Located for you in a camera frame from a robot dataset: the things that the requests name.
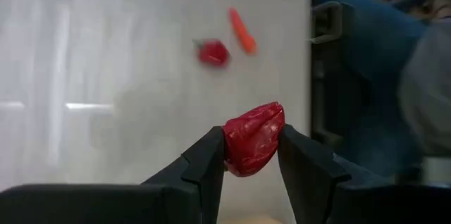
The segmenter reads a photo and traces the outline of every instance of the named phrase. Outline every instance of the person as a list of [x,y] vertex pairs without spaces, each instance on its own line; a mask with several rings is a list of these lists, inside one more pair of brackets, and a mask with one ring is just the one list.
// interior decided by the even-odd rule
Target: person
[[424,153],[451,156],[451,19],[430,25],[402,70],[398,97]]
[[400,108],[402,71],[427,25],[375,0],[338,1],[353,8],[343,63],[369,82],[370,104],[345,135],[337,154],[370,171],[391,176],[421,163],[423,149]]

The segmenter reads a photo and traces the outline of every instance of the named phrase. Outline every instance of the table surface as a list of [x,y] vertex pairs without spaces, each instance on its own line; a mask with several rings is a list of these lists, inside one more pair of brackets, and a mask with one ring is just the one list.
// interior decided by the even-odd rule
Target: table surface
[[[0,0],[0,189],[139,183],[209,128],[279,101],[309,129],[309,0]],[[259,46],[247,56],[227,10]],[[227,68],[193,39],[219,38]],[[277,158],[224,177],[219,218],[293,221]]]

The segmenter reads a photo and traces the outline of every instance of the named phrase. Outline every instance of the crumpled red pepper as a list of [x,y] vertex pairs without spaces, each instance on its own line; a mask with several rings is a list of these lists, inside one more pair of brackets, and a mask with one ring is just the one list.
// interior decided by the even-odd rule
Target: crumpled red pepper
[[260,171],[277,150],[278,134],[285,124],[283,107],[272,102],[252,109],[223,126],[225,165],[238,177]]
[[230,54],[226,46],[217,39],[197,42],[199,60],[210,66],[225,67]]

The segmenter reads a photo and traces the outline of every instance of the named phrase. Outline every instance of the orange chili pepper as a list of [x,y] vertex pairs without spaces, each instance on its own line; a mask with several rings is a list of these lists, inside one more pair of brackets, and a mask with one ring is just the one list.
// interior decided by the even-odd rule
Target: orange chili pepper
[[253,54],[257,50],[257,43],[255,42],[254,38],[251,36],[250,33],[246,30],[246,26],[241,20],[240,15],[238,14],[237,10],[234,8],[231,8],[229,10],[230,13],[230,21],[233,26],[233,30],[235,31],[235,34],[240,40],[240,43],[242,45],[242,48],[246,51],[248,54]]

